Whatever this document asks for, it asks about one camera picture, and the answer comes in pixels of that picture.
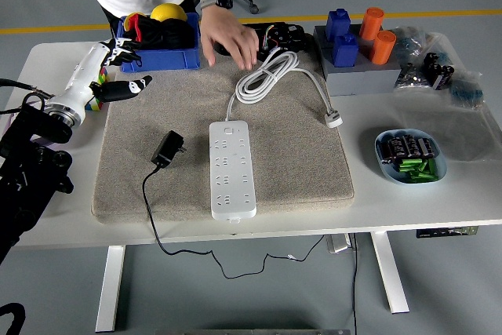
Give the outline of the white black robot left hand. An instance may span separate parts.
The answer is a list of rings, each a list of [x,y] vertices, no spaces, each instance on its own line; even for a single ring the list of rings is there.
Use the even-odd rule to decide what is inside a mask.
[[[75,68],[64,93],[48,100],[44,112],[71,127],[80,126],[88,103],[110,103],[137,96],[150,84],[150,75],[136,80],[108,81],[107,68],[141,61],[136,54],[138,47],[137,42],[128,38],[111,38],[93,45]]]

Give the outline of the person's left hand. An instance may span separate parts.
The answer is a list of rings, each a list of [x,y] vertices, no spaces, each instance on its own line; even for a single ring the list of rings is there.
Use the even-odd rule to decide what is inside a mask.
[[[260,44],[257,34],[252,28],[242,25],[232,11],[216,5],[204,8],[200,31],[203,55],[210,67],[216,63],[215,43],[230,53],[239,69],[251,70],[256,64]]]

